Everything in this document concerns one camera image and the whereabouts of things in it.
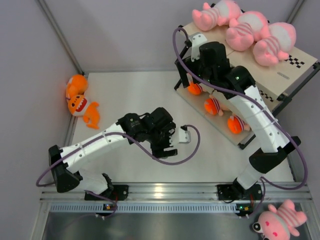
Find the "pink striped plush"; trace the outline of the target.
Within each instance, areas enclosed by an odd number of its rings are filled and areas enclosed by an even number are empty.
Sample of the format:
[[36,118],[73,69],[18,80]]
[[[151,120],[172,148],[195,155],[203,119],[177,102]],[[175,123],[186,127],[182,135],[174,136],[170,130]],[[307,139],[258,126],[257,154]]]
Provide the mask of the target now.
[[253,47],[255,61],[261,66],[270,67],[287,60],[296,40],[297,33],[292,24],[276,22],[268,25],[261,40]]
[[262,38],[268,24],[268,19],[261,12],[244,12],[229,21],[225,41],[234,51],[245,51]]
[[194,9],[192,20],[197,28],[210,31],[216,26],[228,25],[231,19],[237,19],[242,10],[234,0],[220,0],[213,7],[207,2],[202,6],[202,11]]
[[264,240],[289,240],[291,236],[298,237],[298,227],[307,221],[303,211],[297,211],[295,204],[286,199],[279,207],[268,205],[268,210],[262,212],[253,223],[254,232]]

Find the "orange shark plush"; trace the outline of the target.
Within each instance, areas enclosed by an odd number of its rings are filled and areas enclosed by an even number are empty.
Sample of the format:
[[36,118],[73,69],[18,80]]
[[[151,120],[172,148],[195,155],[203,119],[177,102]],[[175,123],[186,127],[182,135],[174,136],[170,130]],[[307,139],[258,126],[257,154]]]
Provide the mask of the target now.
[[66,85],[65,98],[68,101],[73,96],[83,95],[87,89],[88,89],[87,79],[81,74],[76,74],[69,79]]
[[84,95],[74,95],[67,102],[68,110],[74,117],[80,117],[88,128],[98,130],[100,123],[99,104],[89,101]]

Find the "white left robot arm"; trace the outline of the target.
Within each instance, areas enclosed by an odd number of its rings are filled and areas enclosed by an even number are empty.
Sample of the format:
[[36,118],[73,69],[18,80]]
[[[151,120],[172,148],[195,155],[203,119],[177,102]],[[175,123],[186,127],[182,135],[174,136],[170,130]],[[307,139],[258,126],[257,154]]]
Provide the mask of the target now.
[[81,188],[107,200],[113,194],[111,180],[105,173],[88,172],[83,168],[84,165],[113,149],[134,142],[147,141],[152,155],[157,159],[175,156],[178,151],[173,147],[184,137],[187,137],[187,133],[176,126],[172,116],[163,107],[143,115],[128,113],[109,128],[86,140],[63,148],[53,146],[49,149],[56,190],[66,193]]

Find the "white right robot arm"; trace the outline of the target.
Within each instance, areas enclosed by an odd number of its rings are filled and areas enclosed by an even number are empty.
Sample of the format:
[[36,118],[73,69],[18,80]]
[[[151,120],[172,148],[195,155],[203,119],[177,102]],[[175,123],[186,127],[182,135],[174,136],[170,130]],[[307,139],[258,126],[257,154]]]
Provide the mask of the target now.
[[184,53],[179,52],[176,40],[172,40],[173,49],[177,57],[176,67],[180,81],[188,85],[187,75],[191,75],[198,83],[223,93],[229,102],[235,105],[249,124],[260,142],[260,148],[249,157],[245,170],[233,181],[232,189],[240,199],[246,198],[252,192],[252,186],[264,175],[278,166],[292,151],[297,151],[304,169],[301,184],[293,187],[300,189],[308,178],[308,167],[305,157],[299,148],[300,139],[290,136],[272,115],[261,98],[260,92],[252,75],[244,66],[229,67],[225,73],[208,80],[201,78],[188,68],[182,59]]

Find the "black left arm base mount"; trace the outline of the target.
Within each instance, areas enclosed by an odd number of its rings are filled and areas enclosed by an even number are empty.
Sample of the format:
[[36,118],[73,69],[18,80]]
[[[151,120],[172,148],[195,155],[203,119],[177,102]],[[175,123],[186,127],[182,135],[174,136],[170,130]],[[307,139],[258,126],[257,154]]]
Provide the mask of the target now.
[[[102,192],[100,196],[108,198],[112,201],[124,201],[128,198],[129,186],[125,184],[116,184]],[[103,199],[92,194],[85,193],[85,201],[102,201]]]

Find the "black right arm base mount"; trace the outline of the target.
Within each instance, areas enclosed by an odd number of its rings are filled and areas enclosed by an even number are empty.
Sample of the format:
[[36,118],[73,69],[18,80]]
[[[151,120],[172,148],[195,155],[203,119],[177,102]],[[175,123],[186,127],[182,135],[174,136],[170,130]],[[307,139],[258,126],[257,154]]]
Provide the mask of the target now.
[[244,189],[236,184],[218,184],[217,194],[220,201],[250,201],[261,200],[263,190],[259,184],[254,184],[249,189]]

